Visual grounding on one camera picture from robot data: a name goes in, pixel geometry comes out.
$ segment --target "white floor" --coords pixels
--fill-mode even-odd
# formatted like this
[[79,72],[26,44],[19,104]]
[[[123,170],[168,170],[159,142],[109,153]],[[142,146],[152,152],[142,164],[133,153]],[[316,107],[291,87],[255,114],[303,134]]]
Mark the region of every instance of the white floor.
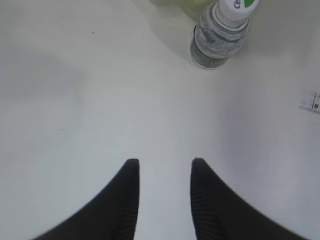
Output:
[[226,65],[191,63],[194,22],[147,0],[0,3],[0,239],[31,239],[139,158],[136,240],[196,240],[202,157],[245,200],[320,239],[320,1],[261,1]]

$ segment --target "plastic water bottle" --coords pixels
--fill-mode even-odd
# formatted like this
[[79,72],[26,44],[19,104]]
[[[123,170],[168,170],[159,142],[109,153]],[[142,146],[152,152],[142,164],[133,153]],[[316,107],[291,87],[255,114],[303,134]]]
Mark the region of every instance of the plastic water bottle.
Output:
[[224,64],[243,45],[250,14],[259,0],[219,0],[208,6],[194,28],[190,46],[193,62],[212,70]]
[[152,4],[162,5],[178,5],[182,10],[194,21],[198,21],[205,7],[217,0],[149,0]]

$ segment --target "water bottle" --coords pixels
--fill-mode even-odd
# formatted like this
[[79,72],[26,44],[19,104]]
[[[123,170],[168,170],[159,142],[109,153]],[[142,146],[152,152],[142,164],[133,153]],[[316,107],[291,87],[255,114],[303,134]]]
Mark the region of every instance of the water bottle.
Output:
[[246,40],[250,14],[259,0],[219,0],[209,5],[194,28],[190,53],[193,62],[212,70],[224,64]]

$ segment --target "white table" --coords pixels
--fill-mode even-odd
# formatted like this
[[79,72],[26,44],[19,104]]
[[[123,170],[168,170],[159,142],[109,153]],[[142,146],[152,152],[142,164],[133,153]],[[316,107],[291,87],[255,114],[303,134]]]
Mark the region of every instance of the white table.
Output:
[[320,239],[320,1],[261,1],[241,52],[192,64],[194,23],[147,0],[2,0],[0,239],[35,237],[140,159],[136,240],[195,240],[202,157],[241,197]]

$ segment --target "green label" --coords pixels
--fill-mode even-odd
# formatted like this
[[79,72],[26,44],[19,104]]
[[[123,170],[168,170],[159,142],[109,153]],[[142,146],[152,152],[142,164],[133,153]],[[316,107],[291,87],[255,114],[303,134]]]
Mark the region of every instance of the green label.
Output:
[[250,7],[254,3],[254,1],[255,0],[244,0],[244,7],[245,8]]

